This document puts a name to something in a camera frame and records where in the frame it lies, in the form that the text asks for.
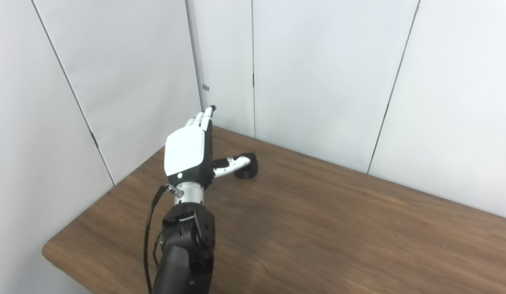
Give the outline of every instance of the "panel seam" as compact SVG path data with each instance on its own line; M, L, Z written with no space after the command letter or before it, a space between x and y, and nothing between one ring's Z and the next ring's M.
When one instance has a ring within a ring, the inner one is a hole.
M83 111L83 109L81 107L81 104L79 103L79 101L77 99L77 95L75 94L75 91L74 91L74 89L72 87L72 83L70 82L70 79L68 78L68 74L66 74L66 71L64 70L64 66L62 65L61 58L59 58L59 56L57 55L57 50L55 49L55 46L53 45L53 42L50 39L50 35L48 33L48 30L46 30L46 26L44 25L44 22L42 21L42 17L41 17L41 15L39 13L39 10L37 9L37 6L35 5L35 2L33 0L31 0L31 3L33 5L33 9L35 9L35 13L37 13L37 17L39 18L39 22L41 22L41 25L42 25L42 28L44 30L44 33L46 34L46 37L48 38L48 42L50 42L50 46L52 47L52 50L53 50L53 53L55 54L55 57L57 58L57 62L59 62L59 66L61 67L61 71L64 74L64 78L66 79L66 82L68 83L70 91L72 91L73 98L75 99L75 102L77 103L79 111L81 112L81 115L82 115L82 117L84 119L84 122L87 125L88 131L89 131L90 135L94 134L92 132L89 124L88 124L87 117L84 114L84 111ZM108 176L110 177L111 184L113 186L115 186L115 181L113 180L113 177L112 177L112 175L110 173L110 169L108 169L108 165L106 164L106 160L104 159L104 156L102 156L102 152L100 151L100 147L98 145L96 145L96 147L97 147L97 151L99 152L100 158L102 159L102 163L104 164L104 167L105 167L106 171L108 172Z
M402 62L404 61L404 56L406 54L407 44L409 43L409 38L411 37L411 32L413 30L413 26L415 25L415 19L418 13L418 8L421 0L418 0L417 7L415 9L415 15L413 15L413 20L411 22L411 27L409 28L409 33L407 35L406 44L404 45L404 50L402 51L402 57L400 58L400 63L398 64L398 70L396 71L395 81L393 82L393 87L391 88L391 93L389 94L389 100L387 100L387 106L385 108L384 117L382 119L382 124L380 125L380 130L378 131L378 136L376 137L375 147L373 149L373 154L371 155L371 160L369 161L369 167L367 168L367 174L371 169L371 165L373 164L373 158L375 157L376 147L378 147L378 142L380 141L380 135L382 134L382 128L384 127L384 122L387 116L387 111L389 110L389 104L391 104L391 98L393 97L393 93L395 91L396 81L398 80L398 76L400 75L400 69L402 68Z

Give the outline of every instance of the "black object base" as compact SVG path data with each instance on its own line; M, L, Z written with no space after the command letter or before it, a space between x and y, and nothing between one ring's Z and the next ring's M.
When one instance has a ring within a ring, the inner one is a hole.
M253 158L250 158L251 162L244 166L242 169L238 169L233 172L233 174L240 179L251 179L254 178L258 173L258 161L257 158L253 155Z

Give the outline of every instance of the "robotic arm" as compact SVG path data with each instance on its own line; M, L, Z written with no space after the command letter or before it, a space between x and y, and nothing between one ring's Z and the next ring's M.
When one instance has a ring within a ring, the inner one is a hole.
M151 294L207 294L213 274L215 219L204 206L204 191L216 177L234 173L248 179L258 172L253 153L213 160L211 118L215 106L199 112L166 140L164 170L169 184L152 201L148 222L164 190L172 193L174 205L163 218L160 235L162 257L153 288L147 271L145 234L144 264Z

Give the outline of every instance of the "white partition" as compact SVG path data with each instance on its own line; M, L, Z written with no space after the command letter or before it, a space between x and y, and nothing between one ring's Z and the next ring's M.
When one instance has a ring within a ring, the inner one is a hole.
M186 4L203 106L217 106L215 125L254 136L251 1Z
M32 3L0 0L0 294L89 293L41 250L112 187Z
M200 111L184 0L34 0L117 183Z
M257 138L367 172L417 0L253 0Z
M506 0L421 2L370 174L506 216Z

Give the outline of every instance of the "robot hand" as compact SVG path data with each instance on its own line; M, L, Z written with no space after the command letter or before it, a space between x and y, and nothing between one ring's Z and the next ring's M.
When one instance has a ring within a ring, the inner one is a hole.
M253 153L213 161L211 118L215 110L210 106L199 112L166 140L164 170L169 191L179 198L176 203L203 203L203 191L216 177L235 172L239 178L252 178L258 171Z
M215 106L189 119L184 128L169 135L164 154L164 171L169 184L198 183L204 189L213 182L211 117Z

